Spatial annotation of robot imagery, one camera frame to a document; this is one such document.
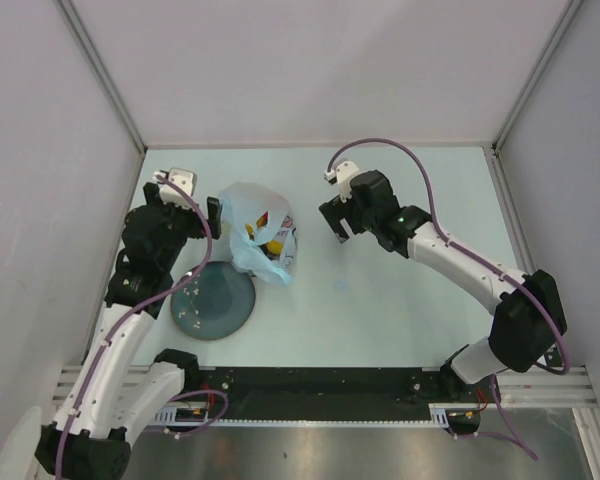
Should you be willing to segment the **light blue plastic bag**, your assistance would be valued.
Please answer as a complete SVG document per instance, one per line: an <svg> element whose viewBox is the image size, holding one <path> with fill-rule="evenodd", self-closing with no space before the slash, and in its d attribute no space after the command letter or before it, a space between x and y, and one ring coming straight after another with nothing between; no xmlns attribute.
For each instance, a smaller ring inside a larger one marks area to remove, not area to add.
<svg viewBox="0 0 600 480"><path fill-rule="evenodd" d="M296 226L288 201L256 183L236 182L219 194L222 221L229 227L229 250L234 267L273 284L288 286L297 257ZM277 240L280 256L267 255L262 246Z"/></svg>

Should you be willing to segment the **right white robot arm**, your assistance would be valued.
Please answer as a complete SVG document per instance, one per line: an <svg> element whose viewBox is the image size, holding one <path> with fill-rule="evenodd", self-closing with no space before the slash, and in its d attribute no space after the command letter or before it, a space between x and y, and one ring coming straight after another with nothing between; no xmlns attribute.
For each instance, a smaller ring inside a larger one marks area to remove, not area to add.
<svg viewBox="0 0 600 480"><path fill-rule="evenodd" d="M346 161L324 178L338 193L319 210L340 242L370 233L384 250L440 273L492 315L489 335L446 361L441 388L449 399L466 400L480 380L502 370L528 371L566 332L557 284L547 272L506 268L469 250L429 212L400 206L377 170L362 172Z"/></svg>

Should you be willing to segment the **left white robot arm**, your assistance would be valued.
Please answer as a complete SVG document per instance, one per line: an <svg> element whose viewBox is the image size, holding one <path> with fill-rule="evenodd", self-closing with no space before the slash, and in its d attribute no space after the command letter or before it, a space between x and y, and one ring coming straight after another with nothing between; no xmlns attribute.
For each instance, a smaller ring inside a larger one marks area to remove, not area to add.
<svg viewBox="0 0 600 480"><path fill-rule="evenodd" d="M138 385L122 389L164 300L196 280L210 259L174 281L187 241L212 243L221 234L220 201L209 197L200 209L186 181L161 174L143 192L144 204L124 219L99 330L70 393L41 429L35 457L57 479L121 478L139 434L169 402L200 397L208 406L228 405L224 393L206 388L196 355L175 349L160 352Z"/></svg>

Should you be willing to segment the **yellow fake lemon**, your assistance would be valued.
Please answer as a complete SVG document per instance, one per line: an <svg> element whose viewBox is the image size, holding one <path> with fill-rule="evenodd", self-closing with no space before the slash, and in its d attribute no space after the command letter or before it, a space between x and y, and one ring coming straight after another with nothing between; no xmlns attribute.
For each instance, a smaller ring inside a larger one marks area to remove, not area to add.
<svg viewBox="0 0 600 480"><path fill-rule="evenodd" d="M283 251L283 248L284 248L284 244L277 240L271 240L262 246L263 251L267 255L272 255L272 256L280 256Z"/></svg>

